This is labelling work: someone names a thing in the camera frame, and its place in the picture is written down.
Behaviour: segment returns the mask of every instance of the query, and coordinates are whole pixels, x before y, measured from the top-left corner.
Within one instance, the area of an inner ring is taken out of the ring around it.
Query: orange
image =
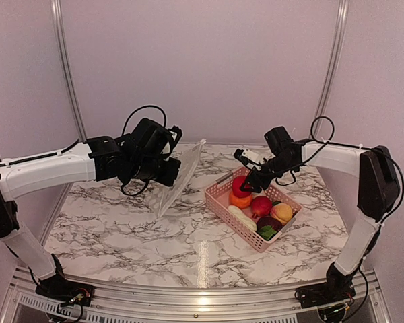
[[[231,205],[235,205],[236,207],[239,207],[240,209],[245,209],[246,207],[249,207],[251,205],[253,197],[251,195],[247,197],[236,197],[233,192],[230,192],[229,195],[229,203]]]

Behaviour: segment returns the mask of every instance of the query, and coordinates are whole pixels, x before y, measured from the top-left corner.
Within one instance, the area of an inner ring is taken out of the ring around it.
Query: marble tabletop
[[[147,203],[156,185],[132,198],[121,194],[118,180],[75,183],[46,249],[65,273],[138,285],[244,287],[323,278],[347,232],[316,168],[303,167],[295,184],[281,188],[304,208],[263,253],[206,207],[204,188],[240,166],[233,158],[238,147],[204,146],[195,175],[161,218]]]

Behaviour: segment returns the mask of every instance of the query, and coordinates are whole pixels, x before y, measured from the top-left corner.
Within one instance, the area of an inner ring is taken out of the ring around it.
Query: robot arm
[[[275,178],[286,172],[298,172],[309,165],[351,174],[359,180],[356,221],[341,254],[327,271],[327,282],[297,290],[302,307],[323,305],[342,300],[346,293],[354,294],[351,280],[360,268],[363,257],[374,247],[380,233],[383,216],[399,197],[399,181],[389,151],[378,146],[371,151],[320,144],[309,139],[293,141],[284,127],[265,134],[271,152],[269,160],[248,150],[238,149],[235,158],[252,170],[241,186],[250,184],[252,192],[269,187]]]
[[[60,151],[0,160],[0,240],[40,279],[37,293],[69,295],[78,285],[65,280],[58,259],[17,221],[14,200],[52,186],[116,177],[123,192],[134,178],[145,182],[145,187],[150,180],[172,186],[180,161],[170,154],[181,137],[178,127],[166,129],[144,118],[132,133],[116,139],[97,137]]]

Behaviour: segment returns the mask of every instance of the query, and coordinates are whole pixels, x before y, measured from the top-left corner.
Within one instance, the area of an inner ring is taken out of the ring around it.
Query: plastic basket
[[[213,211],[224,223],[229,225],[237,234],[246,240],[258,252],[264,252],[274,241],[282,234],[284,234],[295,222],[296,217],[299,216],[302,205],[292,200],[288,195],[284,194],[274,185],[271,185],[265,194],[272,201],[281,201],[290,205],[294,212],[292,219],[278,232],[272,239],[266,241],[259,234],[250,230],[241,223],[233,214],[228,210],[229,194],[232,190],[232,180],[238,176],[246,176],[249,173],[245,167],[239,168],[234,172],[230,172],[225,176],[219,178],[215,184],[205,189],[205,200],[208,208]]]

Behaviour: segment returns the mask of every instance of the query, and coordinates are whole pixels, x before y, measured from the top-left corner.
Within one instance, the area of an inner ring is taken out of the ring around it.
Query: vent grille
[[[70,317],[71,311],[66,310],[66,308],[58,308],[58,304],[54,303],[49,299],[43,299],[40,297],[36,297],[34,295],[26,295],[21,294],[20,304],[24,304],[30,308],[34,308],[40,310],[42,312],[47,312],[50,314],[61,314],[62,316]],[[92,308],[84,308],[84,312],[86,313],[86,318],[83,319],[84,322],[89,323],[168,323],[171,321],[161,321],[161,320],[140,320],[135,318],[126,318],[119,315],[113,314],[103,314],[99,312],[95,312]],[[287,315],[287,316],[280,316],[275,318],[266,318],[264,320],[236,320],[236,321],[229,321],[233,323],[298,323],[298,319],[295,314]]]

